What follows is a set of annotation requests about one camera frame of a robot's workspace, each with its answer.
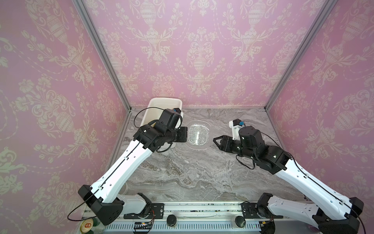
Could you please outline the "white plastic bin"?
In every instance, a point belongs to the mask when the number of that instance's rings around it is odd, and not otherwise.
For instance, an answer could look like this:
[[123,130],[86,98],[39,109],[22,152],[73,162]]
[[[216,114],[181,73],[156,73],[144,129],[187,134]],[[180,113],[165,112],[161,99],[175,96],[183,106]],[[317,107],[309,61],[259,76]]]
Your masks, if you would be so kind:
[[141,140],[143,148],[147,148],[152,152],[160,151],[163,152],[176,143],[179,142],[170,142],[164,144],[154,144],[158,133],[153,128],[155,123],[160,118],[163,110],[180,108],[182,110],[182,101],[176,98],[166,98],[166,97],[156,97],[151,99],[148,107],[145,109],[145,114],[140,125],[141,134],[137,139]]

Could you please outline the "jar black lid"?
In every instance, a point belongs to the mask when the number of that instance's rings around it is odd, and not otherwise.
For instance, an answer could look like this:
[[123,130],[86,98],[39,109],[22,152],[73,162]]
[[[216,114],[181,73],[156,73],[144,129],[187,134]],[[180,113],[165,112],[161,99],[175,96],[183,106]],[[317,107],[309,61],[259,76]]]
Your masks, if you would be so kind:
[[241,215],[234,216],[231,219],[231,227],[233,229],[242,229],[246,226],[245,218]]
[[174,214],[168,215],[168,217],[167,217],[167,225],[169,227],[176,227],[176,225],[177,225],[177,216],[175,216]]

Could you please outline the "green can gold lid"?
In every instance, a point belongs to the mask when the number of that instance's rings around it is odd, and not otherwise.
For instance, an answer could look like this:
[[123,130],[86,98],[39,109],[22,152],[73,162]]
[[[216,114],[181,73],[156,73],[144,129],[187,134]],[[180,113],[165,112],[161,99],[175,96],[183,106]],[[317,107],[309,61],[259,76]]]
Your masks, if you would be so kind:
[[81,234],[98,234],[100,224],[100,220],[96,217],[86,219],[82,222],[79,231]]

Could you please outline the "right jar black lid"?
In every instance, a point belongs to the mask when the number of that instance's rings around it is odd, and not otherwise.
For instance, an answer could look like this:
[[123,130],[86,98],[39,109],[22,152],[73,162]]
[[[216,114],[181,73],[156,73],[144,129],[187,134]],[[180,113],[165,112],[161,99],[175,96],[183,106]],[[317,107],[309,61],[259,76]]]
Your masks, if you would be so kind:
[[231,219],[231,227],[233,229],[242,229],[246,226],[245,218],[241,215],[234,216]]

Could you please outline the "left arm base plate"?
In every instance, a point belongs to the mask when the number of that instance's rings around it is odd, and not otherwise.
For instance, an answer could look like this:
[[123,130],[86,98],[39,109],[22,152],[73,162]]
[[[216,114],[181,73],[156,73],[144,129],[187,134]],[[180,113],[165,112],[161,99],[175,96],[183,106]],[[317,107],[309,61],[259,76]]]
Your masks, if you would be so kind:
[[147,204],[139,214],[125,214],[124,219],[162,219],[164,216],[164,203]]

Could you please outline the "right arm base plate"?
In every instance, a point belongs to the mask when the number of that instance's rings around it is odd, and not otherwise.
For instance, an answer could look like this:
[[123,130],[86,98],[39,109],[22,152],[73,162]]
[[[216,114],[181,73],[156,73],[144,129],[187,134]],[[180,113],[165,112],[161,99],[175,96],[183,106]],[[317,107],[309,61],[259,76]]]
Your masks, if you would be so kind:
[[272,214],[261,214],[256,209],[256,203],[253,202],[242,202],[240,204],[242,215],[245,219],[282,219],[282,215],[272,215]]

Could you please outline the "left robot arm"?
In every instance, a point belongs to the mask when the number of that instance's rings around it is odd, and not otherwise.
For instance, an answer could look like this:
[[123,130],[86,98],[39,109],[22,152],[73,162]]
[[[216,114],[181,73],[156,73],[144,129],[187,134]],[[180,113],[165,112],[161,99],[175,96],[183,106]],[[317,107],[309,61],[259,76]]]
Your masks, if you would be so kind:
[[157,120],[139,127],[128,148],[111,168],[92,185],[82,185],[78,194],[107,226],[118,217],[135,214],[148,217],[152,203],[142,193],[120,195],[120,190],[135,170],[166,143],[185,143],[188,129],[183,127],[183,112],[179,108],[164,109]]

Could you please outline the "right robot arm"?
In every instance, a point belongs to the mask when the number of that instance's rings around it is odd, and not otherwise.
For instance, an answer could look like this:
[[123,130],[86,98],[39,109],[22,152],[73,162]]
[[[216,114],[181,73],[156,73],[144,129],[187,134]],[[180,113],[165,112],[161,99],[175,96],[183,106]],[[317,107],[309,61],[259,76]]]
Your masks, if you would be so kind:
[[263,193],[256,204],[262,217],[285,216],[317,228],[323,234],[357,234],[366,231],[360,215],[364,203],[333,190],[304,169],[278,144],[267,145],[253,126],[236,125],[232,136],[215,137],[219,150],[251,159],[255,166],[291,184],[311,200],[302,203]]

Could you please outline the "left jar black lid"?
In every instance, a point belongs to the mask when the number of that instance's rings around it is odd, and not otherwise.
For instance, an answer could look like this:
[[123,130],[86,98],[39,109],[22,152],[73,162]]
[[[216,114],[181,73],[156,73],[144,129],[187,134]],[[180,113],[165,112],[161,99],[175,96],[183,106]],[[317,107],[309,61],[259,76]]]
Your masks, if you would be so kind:
[[167,217],[167,225],[169,227],[176,227],[176,225],[177,225],[177,216],[175,216],[174,214],[168,215],[168,217]]

